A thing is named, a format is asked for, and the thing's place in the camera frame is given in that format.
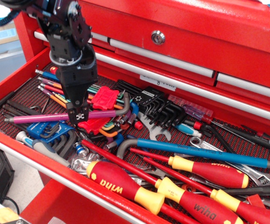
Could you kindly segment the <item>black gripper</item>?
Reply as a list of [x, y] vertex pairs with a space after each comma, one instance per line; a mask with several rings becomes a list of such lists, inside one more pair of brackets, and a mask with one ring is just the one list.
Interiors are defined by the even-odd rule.
[[71, 124], [77, 124], [74, 106], [81, 106], [81, 121], [89, 117], [87, 89], [97, 81], [96, 55], [91, 44], [78, 47], [71, 39], [50, 39], [50, 59], [58, 67], [56, 76], [60, 79], [67, 99], [66, 110]]

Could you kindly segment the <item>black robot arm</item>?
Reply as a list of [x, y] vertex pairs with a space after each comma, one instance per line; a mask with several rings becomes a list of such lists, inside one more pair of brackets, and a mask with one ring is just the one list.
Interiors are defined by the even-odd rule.
[[88, 43], [91, 27], [82, 16], [81, 6], [76, 0], [0, 0], [0, 4], [11, 10], [0, 20], [0, 27], [20, 12], [37, 19], [50, 46], [50, 60], [58, 67], [56, 76], [69, 100], [66, 104], [69, 120], [73, 125], [87, 121], [87, 89], [97, 82], [97, 61]]

